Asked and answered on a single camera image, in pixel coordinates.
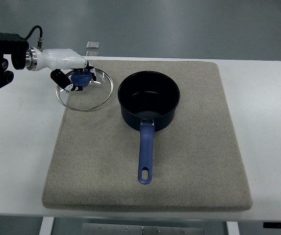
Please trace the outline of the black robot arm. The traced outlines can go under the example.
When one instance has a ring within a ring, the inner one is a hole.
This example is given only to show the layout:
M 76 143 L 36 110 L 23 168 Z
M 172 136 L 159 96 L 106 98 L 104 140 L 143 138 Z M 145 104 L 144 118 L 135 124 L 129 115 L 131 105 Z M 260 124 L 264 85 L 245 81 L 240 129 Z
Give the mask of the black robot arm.
M 33 69 L 37 66 L 36 50 L 30 48 L 27 41 L 35 29 L 39 29 L 36 49 L 41 51 L 43 30 L 39 25 L 35 25 L 24 38 L 18 34 L 0 32 L 0 88 L 8 85 L 14 79 L 14 73 L 8 70 L 9 62 L 4 55 L 11 56 L 12 65 L 16 70 Z

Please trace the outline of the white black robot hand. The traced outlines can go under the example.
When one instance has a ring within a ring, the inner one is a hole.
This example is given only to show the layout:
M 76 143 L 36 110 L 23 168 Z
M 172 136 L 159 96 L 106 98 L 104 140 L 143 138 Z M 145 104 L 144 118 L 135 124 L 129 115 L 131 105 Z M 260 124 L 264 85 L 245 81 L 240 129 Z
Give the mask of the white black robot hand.
M 30 71 L 49 68 L 51 79 L 67 92 L 82 91 L 97 80 L 94 66 L 72 49 L 30 48 L 26 53 L 26 68 Z

